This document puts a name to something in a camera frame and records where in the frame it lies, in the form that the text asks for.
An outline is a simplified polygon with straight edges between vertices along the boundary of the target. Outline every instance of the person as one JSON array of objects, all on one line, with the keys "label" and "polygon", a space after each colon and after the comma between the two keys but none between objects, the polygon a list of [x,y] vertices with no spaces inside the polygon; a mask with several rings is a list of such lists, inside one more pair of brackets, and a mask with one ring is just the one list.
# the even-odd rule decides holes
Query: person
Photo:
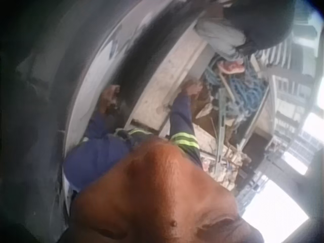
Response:
[{"label": "person", "polygon": [[291,32],[295,0],[239,0],[230,8],[196,0],[206,11],[194,29],[224,60],[226,74],[245,71],[244,56],[271,48]]},{"label": "person", "polygon": [[169,140],[141,129],[109,133],[104,117],[119,87],[103,92],[87,139],[63,165],[78,195],[59,242],[263,242],[203,171],[190,111],[201,89],[189,82],[175,99]]}]

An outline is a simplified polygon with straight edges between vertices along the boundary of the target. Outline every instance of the gray clothing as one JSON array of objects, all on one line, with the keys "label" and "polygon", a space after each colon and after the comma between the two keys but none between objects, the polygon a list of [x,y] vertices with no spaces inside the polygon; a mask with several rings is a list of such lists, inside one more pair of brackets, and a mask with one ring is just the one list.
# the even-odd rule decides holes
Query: gray clothing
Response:
[{"label": "gray clothing", "polygon": [[197,34],[227,61],[236,61],[243,58],[243,54],[239,53],[236,48],[246,42],[246,37],[242,31],[233,27],[228,20],[201,17],[194,28]]}]

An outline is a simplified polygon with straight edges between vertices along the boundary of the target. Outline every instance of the hand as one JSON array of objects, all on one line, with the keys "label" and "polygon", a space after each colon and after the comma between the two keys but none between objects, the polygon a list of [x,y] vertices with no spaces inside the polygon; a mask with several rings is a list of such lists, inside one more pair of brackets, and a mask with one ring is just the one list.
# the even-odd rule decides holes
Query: hand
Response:
[{"label": "hand", "polygon": [[117,94],[119,93],[119,85],[111,85],[104,89],[99,98],[98,111],[106,114],[111,105],[117,105]]},{"label": "hand", "polygon": [[198,95],[202,89],[203,85],[201,82],[190,80],[184,85],[182,92],[184,92],[188,96]]}]

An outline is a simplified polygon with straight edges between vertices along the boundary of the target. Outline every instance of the blue work uniform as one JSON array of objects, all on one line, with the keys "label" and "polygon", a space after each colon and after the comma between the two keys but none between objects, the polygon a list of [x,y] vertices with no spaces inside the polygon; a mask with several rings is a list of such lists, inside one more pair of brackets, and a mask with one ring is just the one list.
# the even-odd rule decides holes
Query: blue work uniform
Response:
[{"label": "blue work uniform", "polygon": [[[66,157],[63,170],[66,179],[76,191],[81,191],[107,173],[132,149],[154,136],[132,129],[112,134],[100,113],[90,120],[83,141]],[[190,97],[180,93],[170,113],[170,140],[179,146],[197,166],[202,168],[199,145],[191,121]]]}]

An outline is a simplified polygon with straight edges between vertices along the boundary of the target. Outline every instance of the blue coverall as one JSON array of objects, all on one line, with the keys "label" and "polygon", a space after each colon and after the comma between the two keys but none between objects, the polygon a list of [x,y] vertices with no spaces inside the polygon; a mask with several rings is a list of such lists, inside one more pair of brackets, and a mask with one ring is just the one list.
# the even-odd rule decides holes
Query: blue coverall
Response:
[{"label": "blue coverall", "polygon": [[[170,114],[170,140],[179,146],[197,166],[202,168],[199,145],[191,121],[190,97],[180,93]],[[63,164],[64,174],[77,192],[107,173],[141,142],[153,134],[141,130],[109,131],[102,114],[90,120],[82,143],[74,148]]]}]

